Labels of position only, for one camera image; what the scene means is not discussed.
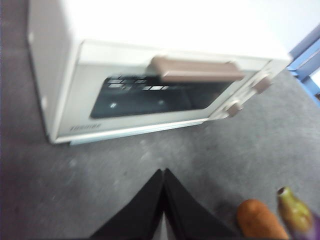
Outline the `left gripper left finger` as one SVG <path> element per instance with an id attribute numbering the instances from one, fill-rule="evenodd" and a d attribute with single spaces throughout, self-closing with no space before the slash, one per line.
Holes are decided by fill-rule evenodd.
<path id="1" fill-rule="evenodd" d="M 150 240 L 159 222 L 163 172 L 158 169 L 132 200 L 91 235 L 92 240 Z"/>

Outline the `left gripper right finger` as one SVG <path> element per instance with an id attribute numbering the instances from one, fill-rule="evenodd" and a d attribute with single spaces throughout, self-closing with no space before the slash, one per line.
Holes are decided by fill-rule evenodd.
<path id="1" fill-rule="evenodd" d="M 237 234 L 206 210 L 169 170 L 163 172 L 164 212 L 178 240 L 216 240 Z"/>

